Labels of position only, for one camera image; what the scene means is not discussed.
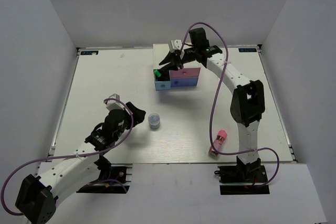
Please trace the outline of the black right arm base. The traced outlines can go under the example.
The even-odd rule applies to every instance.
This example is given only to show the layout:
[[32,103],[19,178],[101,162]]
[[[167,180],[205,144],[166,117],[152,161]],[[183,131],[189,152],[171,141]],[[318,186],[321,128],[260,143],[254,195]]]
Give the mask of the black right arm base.
[[219,188],[221,195],[269,195],[268,185],[261,186],[268,181],[264,165],[243,178],[238,175],[236,166],[219,166],[214,171],[214,175],[219,178]]

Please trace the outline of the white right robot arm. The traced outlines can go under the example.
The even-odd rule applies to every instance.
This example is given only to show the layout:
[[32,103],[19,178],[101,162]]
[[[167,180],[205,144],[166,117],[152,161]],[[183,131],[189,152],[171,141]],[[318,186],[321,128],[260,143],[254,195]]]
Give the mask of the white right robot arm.
[[243,183],[255,180],[260,171],[258,127],[265,111],[264,86],[260,80],[250,80],[228,61],[228,49],[210,45],[204,28],[189,32],[191,47],[185,49],[181,40],[169,42],[169,52],[159,63],[160,72],[183,69],[184,64],[197,61],[214,73],[232,94],[230,114],[238,127],[239,149],[236,166],[223,166],[217,173],[222,183]]

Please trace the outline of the light blue drawer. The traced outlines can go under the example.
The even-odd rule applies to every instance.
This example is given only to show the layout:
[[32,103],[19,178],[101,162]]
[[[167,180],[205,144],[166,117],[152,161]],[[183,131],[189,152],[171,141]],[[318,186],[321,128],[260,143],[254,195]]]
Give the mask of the light blue drawer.
[[[158,70],[161,73],[160,77],[157,77],[154,74],[154,70]],[[161,71],[160,69],[154,69],[153,76],[154,76],[154,86],[156,91],[164,91],[171,89],[171,79],[169,71]]]

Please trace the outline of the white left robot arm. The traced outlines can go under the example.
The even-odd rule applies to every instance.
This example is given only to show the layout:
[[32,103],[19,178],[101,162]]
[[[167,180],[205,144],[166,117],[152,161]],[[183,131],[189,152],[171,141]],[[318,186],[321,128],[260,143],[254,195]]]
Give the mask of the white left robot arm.
[[64,158],[50,170],[23,180],[15,206],[31,223],[47,223],[67,197],[90,182],[110,178],[111,164],[104,154],[124,131],[144,121],[145,111],[111,98],[105,103],[108,115],[74,151],[74,158]]

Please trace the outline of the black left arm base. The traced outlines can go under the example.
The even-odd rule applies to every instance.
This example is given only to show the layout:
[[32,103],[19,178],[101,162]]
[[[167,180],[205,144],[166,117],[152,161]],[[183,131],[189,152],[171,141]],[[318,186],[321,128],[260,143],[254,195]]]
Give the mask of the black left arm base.
[[132,164],[112,165],[98,179],[81,187],[78,194],[126,194],[131,186]]

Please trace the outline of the green highlighter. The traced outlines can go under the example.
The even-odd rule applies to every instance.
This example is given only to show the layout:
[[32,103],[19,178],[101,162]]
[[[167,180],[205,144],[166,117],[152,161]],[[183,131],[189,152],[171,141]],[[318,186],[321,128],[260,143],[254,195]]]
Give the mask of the green highlighter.
[[160,73],[158,70],[154,70],[154,74],[155,74],[157,77],[160,77],[160,76],[161,76],[161,73]]

